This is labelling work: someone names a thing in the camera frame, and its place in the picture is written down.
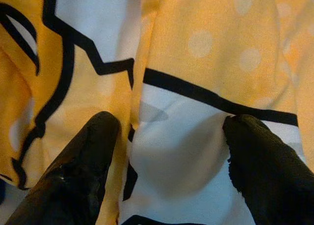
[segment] cloth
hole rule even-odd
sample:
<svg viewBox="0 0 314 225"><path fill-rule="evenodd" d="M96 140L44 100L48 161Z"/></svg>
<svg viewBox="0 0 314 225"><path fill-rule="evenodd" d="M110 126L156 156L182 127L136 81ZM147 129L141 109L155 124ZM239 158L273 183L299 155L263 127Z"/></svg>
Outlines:
<svg viewBox="0 0 314 225"><path fill-rule="evenodd" d="M314 0L0 0L0 176L32 187L99 111L121 122L98 224L253 224L222 124L314 169Z"/></svg>

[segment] yellow fabric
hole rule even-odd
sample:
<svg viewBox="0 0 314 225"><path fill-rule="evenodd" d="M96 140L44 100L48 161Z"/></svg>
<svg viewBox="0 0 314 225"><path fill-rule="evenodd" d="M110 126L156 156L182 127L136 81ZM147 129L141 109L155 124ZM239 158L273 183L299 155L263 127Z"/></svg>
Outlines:
<svg viewBox="0 0 314 225"><path fill-rule="evenodd" d="M62 68L62 39L43 25L43 0L0 1L22 12L36 28L41 63L35 76L30 58L0 25L0 173L17 185L11 157L17 159L20 152L10 145L10 127L24 118L29 102L34 101L36 116L54 92ZM127 136L130 124L138 127L146 67L235 103L297 114L305 156L314 170L313 61L314 0L142 0L133 91L126 71L97 76L85 51L75 46L71 88L46 122L49 134L37 138L24 159L26 187L36 183L92 115L107 110L120 120L122 131L98 224L115 224ZM34 119L25 124L22 141L33 127Z"/></svg>

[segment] garment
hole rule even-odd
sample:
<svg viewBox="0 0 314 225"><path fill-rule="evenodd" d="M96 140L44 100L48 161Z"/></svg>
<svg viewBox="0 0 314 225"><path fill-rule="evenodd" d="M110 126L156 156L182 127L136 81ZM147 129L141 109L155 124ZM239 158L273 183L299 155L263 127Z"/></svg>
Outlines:
<svg viewBox="0 0 314 225"><path fill-rule="evenodd" d="M7 182L32 187L103 110L122 130L99 224L252 224L228 179L228 114L304 159L302 140L314 169L314 0L0 1Z"/></svg>

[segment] cartoon print fabric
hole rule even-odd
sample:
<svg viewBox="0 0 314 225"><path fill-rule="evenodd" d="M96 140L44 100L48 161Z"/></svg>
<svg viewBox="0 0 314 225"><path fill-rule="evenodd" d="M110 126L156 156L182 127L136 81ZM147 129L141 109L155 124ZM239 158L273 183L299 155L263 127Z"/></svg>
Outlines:
<svg viewBox="0 0 314 225"><path fill-rule="evenodd" d="M314 0L0 0L0 177L32 187L104 110L122 130L97 224L254 224L222 123L256 116L313 169L313 14Z"/></svg>

